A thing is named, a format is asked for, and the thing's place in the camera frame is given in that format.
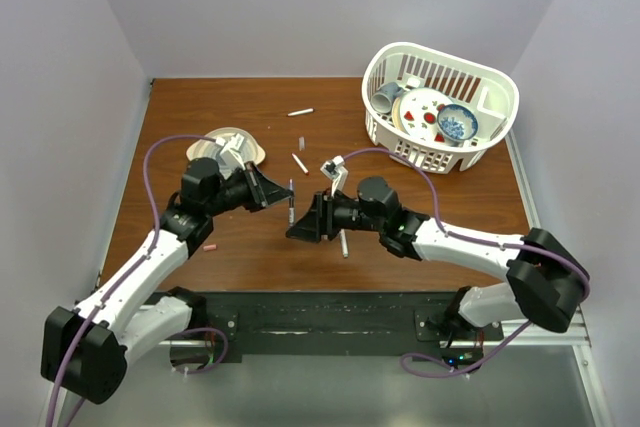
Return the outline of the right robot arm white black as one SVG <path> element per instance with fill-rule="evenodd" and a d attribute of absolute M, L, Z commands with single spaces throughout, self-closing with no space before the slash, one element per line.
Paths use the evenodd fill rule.
<path fill-rule="evenodd" d="M 340 191 L 316 193 L 286 236 L 318 243 L 342 230 L 375 232 L 399 258 L 451 263 L 498 279 L 496 285 L 456 293 L 443 320 L 459 340 L 493 322 L 518 319 L 564 333 L 588 294 L 588 273 L 548 231 L 499 235 L 447 225 L 404 207 L 381 177 L 362 180 L 354 198 Z"/>

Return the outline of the grey ceramic mug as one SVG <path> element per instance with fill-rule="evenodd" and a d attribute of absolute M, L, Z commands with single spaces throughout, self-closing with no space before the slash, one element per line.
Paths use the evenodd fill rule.
<path fill-rule="evenodd" d="M 392 111 L 397 98 L 406 90 L 396 82 L 382 85 L 371 97 L 372 108 L 379 114 L 388 114 Z"/>

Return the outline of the white plate red fruit pattern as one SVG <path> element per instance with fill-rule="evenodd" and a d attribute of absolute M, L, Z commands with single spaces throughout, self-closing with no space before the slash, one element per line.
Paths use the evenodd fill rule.
<path fill-rule="evenodd" d="M 443 142 L 436 117 L 442 107 L 452 103 L 448 96 L 435 89 L 408 90 L 393 105 L 393 125 L 411 138 L 430 142 L 440 137 Z"/>

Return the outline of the white pen red tip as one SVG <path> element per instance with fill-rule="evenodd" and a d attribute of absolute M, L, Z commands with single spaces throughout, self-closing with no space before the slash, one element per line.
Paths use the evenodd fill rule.
<path fill-rule="evenodd" d="M 306 167 L 306 165 L 303 163 L 300 157 L 295 153 L 291 153 L 291 157 L 293 161 L 296 163 L 296 165 L 300 168 L 300 170 L 304 173 L 304 175 L 308 176 L 310 173 L 309 169 Z"/>

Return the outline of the white pen far back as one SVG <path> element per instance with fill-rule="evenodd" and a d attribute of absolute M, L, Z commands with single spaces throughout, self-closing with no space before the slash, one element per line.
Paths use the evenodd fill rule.
<path fill-rule="evenodd" d="M 301 109 L 301 110 L 296 110 L 296 111 L 292 111 L 287 113 L 287 117 L 292 118 L 292 117 L 298 117 L 298 116 L 302 116 L 302 115 L 308 115 L 311 113 L 314 113 L 315 109 L 314 108 L 306 108 L 306 109 Z"/>

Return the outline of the white plastic dish basket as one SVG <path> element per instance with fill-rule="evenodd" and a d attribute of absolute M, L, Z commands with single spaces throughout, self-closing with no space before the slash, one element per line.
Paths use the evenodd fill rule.
<path fill-rule="evenodd" d="M 371 142 L 436 174 L 474 166 L 510 131 L 520 101 L 503 72 L 410 42 L 374 55 L 361 96 Z"/>

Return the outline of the white pen green tip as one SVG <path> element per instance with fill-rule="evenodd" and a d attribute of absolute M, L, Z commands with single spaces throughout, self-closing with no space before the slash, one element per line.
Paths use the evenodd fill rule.
<path fill-rule="evenodd" d="M 346 259 L 349 257 L 349 247 L 348 247 L 346 232 L 344 230 L 340 231 L 339 238 L 340 238 L 342 256 L 343 258 Z"/>

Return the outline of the blue pen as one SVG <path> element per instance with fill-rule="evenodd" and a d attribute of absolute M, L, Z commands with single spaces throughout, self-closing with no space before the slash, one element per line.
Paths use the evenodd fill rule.
<path fill-rule="evenodd" d="M 288 226 L 292 227 L 295 223 L 295 189 L 294 189 L 294 181 L 292 178 L 289 179 L 288 188 L 291 191 L 291 196 L 288 199 Z"/>

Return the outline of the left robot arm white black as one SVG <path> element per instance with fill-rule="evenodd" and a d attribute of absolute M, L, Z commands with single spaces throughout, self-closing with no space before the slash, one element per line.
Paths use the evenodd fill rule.
<path fill-rule="evenodd" d="M 214 217 L 239 207 L 261 211 L 292 196 L 252 162 L 229 176 L 211 158 L 190 162 L 139 250 L 88 298 L 71 309 L 57 307 L 46 318 L 42 376 L 102 404 L 155 343 L 178 333 L 200 337 L 207 327 L 206 303 L 185 289 L 173 289 L 149 314 L 138 310 L 209 237 Z"/>

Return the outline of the blue white patterned bowl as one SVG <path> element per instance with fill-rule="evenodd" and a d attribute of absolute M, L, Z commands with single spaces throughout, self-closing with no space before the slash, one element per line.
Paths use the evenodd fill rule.
<path fill-rule="evenodd" d="M 442 107 L 436 117 L 440 133 L 453 142 L 464 142 L 472 139 L 479 130 L 479 124 L 474 113 L 458 104 L 448 104 Z"/>

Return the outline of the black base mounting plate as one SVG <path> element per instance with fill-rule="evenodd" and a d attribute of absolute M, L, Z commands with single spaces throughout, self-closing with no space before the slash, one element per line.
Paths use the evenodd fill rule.
<path fill-rule="evenodd" d="M 452 332 L 444 312 L 452 292 L 205 292 L 203 326 L 166 341 L 174 366 L 200 367 L 222 357 L 239 363 L 248 355 L 442 356 L 452 365 L 471 363 L 502 328 Z"/>

